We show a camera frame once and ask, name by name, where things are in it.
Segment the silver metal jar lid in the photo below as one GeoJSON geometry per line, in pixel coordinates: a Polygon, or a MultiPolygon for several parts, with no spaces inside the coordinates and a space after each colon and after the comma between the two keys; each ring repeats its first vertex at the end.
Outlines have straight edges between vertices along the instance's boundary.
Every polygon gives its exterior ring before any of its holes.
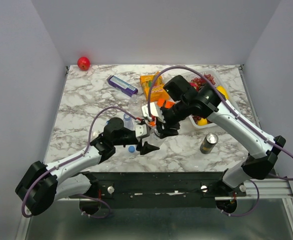
{"type": "Polygon", "coordinates": [[[157,136],[158,138],[161,137],[161,134],[158,132],[158,130],[156,128],[154,128],[153,131],[154,131],[155,136],[157,136]]]}

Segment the clear wide-mouth plastic jar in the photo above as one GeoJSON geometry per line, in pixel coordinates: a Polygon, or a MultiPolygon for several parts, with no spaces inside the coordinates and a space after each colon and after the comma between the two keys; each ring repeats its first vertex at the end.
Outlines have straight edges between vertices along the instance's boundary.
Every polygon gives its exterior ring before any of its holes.
{"type": "Polygon", "coordinates": [[[156,147],[160,148],[162,146],[162,144],[164,143],[165,139],[157,137],[156,135],[154,135],[154,128],[155,127],[151,128],[150,135],[149,135],[149,138],[148,138],[147,142],[150,145],[153,145],[153,146],[156,146],[156,147]]]}

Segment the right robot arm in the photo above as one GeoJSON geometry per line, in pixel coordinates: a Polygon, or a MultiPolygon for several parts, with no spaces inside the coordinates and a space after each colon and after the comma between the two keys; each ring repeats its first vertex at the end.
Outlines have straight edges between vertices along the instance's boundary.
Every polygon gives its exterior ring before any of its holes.
{"type": "Polygon", "coordinates": [[[183,76],[177,75],[163,88],[175,101],[171,108],[162,111],[168,126],[175,127],[190,115],[199,116],[221,127],[248,151],[248,157],[227,169],[217,182],[220,195],[228,196],[242,182],[263,180],[269,175],[286,144],[284,137],[262,131],[209,84],[196,90],[183,76]]]}

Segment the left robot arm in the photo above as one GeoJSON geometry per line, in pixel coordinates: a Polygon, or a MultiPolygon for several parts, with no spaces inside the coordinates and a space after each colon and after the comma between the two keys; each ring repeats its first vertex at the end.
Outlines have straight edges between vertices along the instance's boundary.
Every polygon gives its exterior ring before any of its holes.
{"type": "Polygon", "coordinates": [[[15,189],[22,201],[22,215],[26,218],[37,216],[60,198],[93,197],[98,186],[82,171],[108,160],[115,154],[116,146],[135,145],[140,155],[159,150],[159,146],[150,143],[150,136],[151,128],[144,121],[131,130],[121,118],[113,117],[103,132],[78,153],[50,164],[32,163],[15,189]]]}

